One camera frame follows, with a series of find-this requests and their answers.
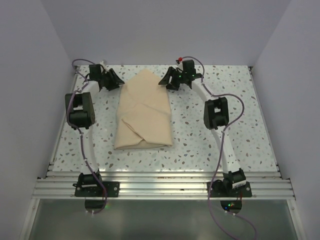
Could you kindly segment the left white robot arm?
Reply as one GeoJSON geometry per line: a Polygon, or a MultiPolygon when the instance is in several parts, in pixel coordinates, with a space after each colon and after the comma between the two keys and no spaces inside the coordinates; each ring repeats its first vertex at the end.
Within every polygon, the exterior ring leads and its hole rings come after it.
{"type": "Polygon", "coordinates": [[[84,167],[80,171],[77,183],[78,189],[86,188],[92,196],[103,193],[104,184],[96,161],[93,146],[93,126],[96,122],[94,97],[103,88],[113,91],[125,84],[123,80],[110,68],[106,69],[101,63],[89,63],[89,73],[82,74],[73,65],[75,72],[83,78],[82,85],[72,93],[67,93],[65,100],[65,113],[67,124],[79,133],[78,144],[84,167]]]}

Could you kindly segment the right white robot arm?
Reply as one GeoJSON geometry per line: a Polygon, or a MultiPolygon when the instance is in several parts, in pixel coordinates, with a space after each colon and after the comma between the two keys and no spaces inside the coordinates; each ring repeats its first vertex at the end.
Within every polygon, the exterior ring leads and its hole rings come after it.
{"type": "Polygon", "coordinates": [[[176,60],[176,67],[169,67],[164,77],[158,83],[166,86],[167,90],[177,91],[180,85],[187,85],[199,95],[204,102],[203,121],[205,127],[211,131],[219,147],[218,167],[222,167],[223,180],[213,180],[212,188],[223,190],[227,196],[235,196],[241,187],[247,183],[245,174],[237,161],[232,141],[227,135],[229,127],[244,114],[244,102],[232,93],[215,94],[205,84],[205,73],[198,73],[195,67],[196,58],[180,57],[176,60]],[[227,97],[236,98],[241,104],[238,117],[230,121],[227,97]]]}

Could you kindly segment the beige cloth drape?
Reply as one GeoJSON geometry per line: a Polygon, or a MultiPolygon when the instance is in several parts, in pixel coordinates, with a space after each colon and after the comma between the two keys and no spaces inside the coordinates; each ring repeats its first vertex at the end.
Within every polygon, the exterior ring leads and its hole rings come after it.
{"type": "Polygon", "coordinates": [[[116,112],[116,150],[173,145],[171,107],[161,78],[143,69],[122,87],[116,112]]]}

